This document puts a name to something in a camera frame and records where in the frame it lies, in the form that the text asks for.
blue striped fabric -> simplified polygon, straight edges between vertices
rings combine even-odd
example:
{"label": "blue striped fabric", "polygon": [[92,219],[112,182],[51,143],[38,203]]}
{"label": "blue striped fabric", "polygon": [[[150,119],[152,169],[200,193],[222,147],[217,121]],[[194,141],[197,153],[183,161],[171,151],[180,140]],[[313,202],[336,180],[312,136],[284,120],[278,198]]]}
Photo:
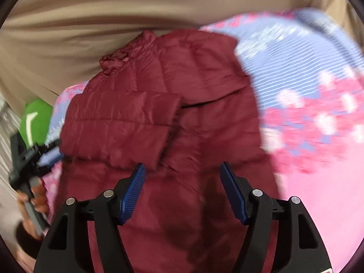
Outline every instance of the blue striped fabric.
{"label": "blue striped fabric", "polygon": [[277,94],[284,89],[319,97],[321,71],[340,79],[346,77],[345,66],[364,66],[357,44],[317,9],[238,15],[202,30],[238,40],[236,55],[252,77],[261,109],[279,106]]}

green object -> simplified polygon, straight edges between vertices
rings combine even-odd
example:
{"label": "green object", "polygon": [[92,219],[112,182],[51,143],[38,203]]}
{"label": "green object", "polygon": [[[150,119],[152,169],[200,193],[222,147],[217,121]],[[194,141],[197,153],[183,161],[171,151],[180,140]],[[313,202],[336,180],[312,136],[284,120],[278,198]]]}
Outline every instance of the green object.
{"label": "green object", "polygon": [[52,117],[53,107],[41,99],[27,104],[20,123],[20,135],[27,148],[44,144]]}

black tool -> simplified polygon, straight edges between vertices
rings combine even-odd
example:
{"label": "black tool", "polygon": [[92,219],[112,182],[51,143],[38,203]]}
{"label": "black tool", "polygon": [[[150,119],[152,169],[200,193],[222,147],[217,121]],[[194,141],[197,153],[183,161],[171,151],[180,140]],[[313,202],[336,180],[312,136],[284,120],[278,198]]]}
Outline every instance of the black tool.
{"label": "black tool", "polygon": [[87,221],[95,222],[104,273],[134,272],[117,226],[131,218],[146,178],[139,163],[129,178],[95,199],[70,197],[60,208],[42,243],[34,273],[92,273]]}
{"label": "black tool", "polygon": [[237,177],[224,162],[221,182],[235,217],[249,225],[233,273],[261,273],[268,248],[272,220],[279,221],[274,273],[332,273],[321,236],[300,198],[270,198]]}
{"label": "black tool", "polygon": [[[131,217],[145,177],[145,167],[139,163],[130,178],[95,199],[68,198],[43,241],[34,273],[93,273],[87,221],[95,222],[104,272],[133,273],[117,226]],[[236,218],[249,225],[232,273],[261,273],[272,220],[279,220],[272,272],[332,273],[322,239],[298,197],[272,199],[245,178],[236,177],[226,162],[220,177]]]}
{"label": "black tool", "polygon": [[[60,140],[55,140],[51,144],[43,146],[35,144],[27,149],[20,133],[17,132],[13,135],[10,144],[14,170],[9,174],[10,186],[16,191],[20,190],[27,194],[30,200],[34,198],[31,187],[38,185],[38,178],[49,173],[53,166],[38,167],[37,162],[44,153],[52,150],[60,143]],[[25,203],[25,208],[37,230],[37,234],[42,235],[43,231],[49,227],[46,216],[37,212],[30,202]]]}

blue gripper pad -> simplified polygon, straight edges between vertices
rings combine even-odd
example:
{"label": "blue gripper pad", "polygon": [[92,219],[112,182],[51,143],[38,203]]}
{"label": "blue gripper pad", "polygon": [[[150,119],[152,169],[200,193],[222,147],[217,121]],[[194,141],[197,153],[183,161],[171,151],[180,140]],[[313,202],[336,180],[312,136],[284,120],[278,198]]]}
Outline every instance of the blue gripper pad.
{"label": "blue gripper pad", "polygon": [[245,225],[248,220],[245,200],[237,185],[235,174],[226,162],[220,166],[220,179],[235,217]]}
{"label": "blue gripper pad", "polygon": [[131,218],[135,205],[137,204],[140,192],[142,191],[143,185],[145,183],[146,171],[145,166],[139,163],[133,174],[131,175],[131,183],[126,191],[123,200],[120,202],[120,215],[119,221],[122,224]]}

jacket sleeve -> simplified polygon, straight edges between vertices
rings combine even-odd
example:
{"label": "jacket sleeve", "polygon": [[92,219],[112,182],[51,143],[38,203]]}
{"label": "jacket sleeve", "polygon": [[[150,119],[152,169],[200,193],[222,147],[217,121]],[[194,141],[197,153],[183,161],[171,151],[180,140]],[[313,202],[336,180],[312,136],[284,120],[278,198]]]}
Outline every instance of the jacket sleeve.
{"label": "jacket sleeve", "polygon": [[72,99],[61,132],[69,157],[155,169],[180,108],[176,94],[89,92]]}

